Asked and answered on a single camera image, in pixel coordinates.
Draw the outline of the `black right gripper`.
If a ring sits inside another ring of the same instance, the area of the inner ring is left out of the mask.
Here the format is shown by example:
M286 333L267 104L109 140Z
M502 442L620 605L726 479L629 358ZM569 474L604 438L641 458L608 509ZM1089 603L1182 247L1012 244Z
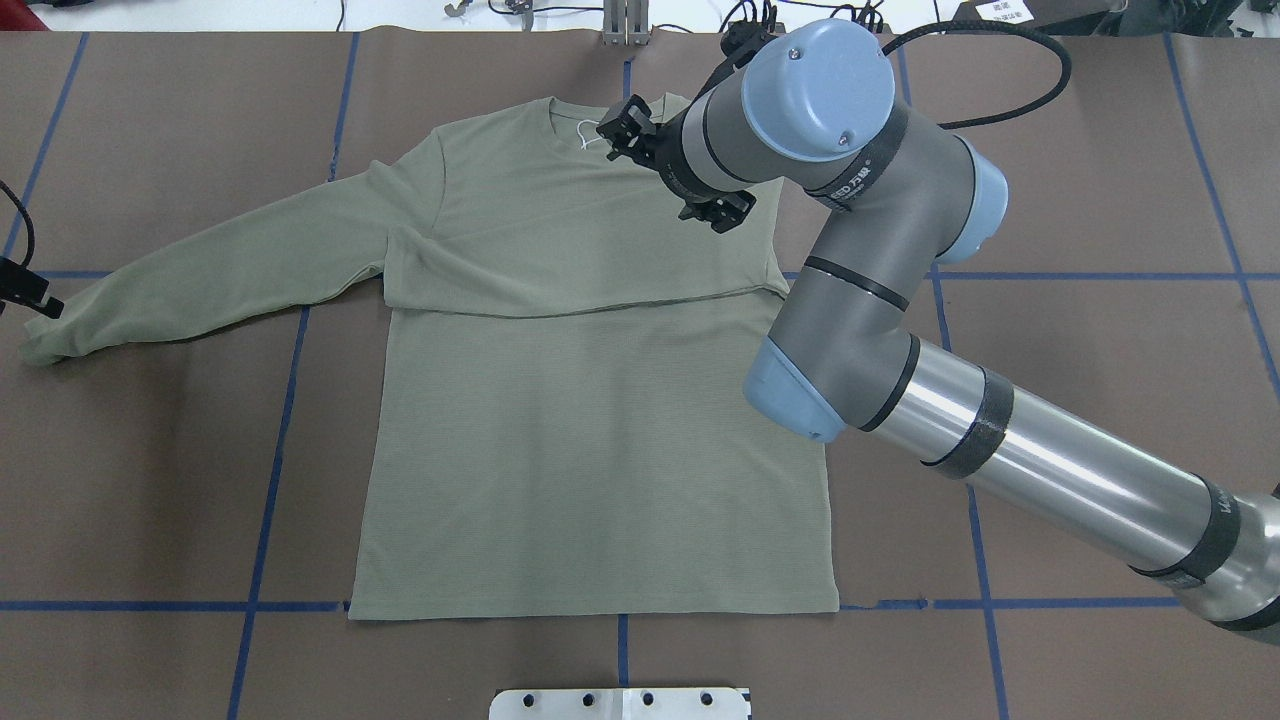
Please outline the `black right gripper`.
M746 220L756 197L746 190L716 190L695 173L690 163L692 151L684 140L687 114L682 110L668 120L655 122L650 106L632 95L608 108L596 133L611 146L608 160L626 156L660 177L684 201L680 220L696 219L723 234Z

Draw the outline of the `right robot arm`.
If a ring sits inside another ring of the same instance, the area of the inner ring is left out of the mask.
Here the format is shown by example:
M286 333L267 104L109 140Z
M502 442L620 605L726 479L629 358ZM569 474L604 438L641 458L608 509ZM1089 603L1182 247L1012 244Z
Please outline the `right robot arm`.
M1037 516L1170 591L1189 612L1277 642L1277 495L1235 495L911 333L932 266L1001 227L1009 183L973 143L911 108L891 54L851 20L731 31L724 60L666 120L639 96L596 131L655 172L681 218L724 233L753 187L786 179L829 210L742 383L796 436L855 429Z

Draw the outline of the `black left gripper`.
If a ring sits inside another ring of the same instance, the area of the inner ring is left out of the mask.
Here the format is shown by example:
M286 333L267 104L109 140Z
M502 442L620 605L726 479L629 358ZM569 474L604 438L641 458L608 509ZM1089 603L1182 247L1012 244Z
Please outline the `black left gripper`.
M65 307L51 295L47 279L10 258L1 258L1 313L9 304L28 307L50 319L59 319Z

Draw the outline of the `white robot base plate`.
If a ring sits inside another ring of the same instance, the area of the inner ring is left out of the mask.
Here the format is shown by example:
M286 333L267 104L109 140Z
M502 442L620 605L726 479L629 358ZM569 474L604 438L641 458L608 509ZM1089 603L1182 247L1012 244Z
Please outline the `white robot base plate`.
M748 689L641 687L508 689L492 700L489 719L753 719Z

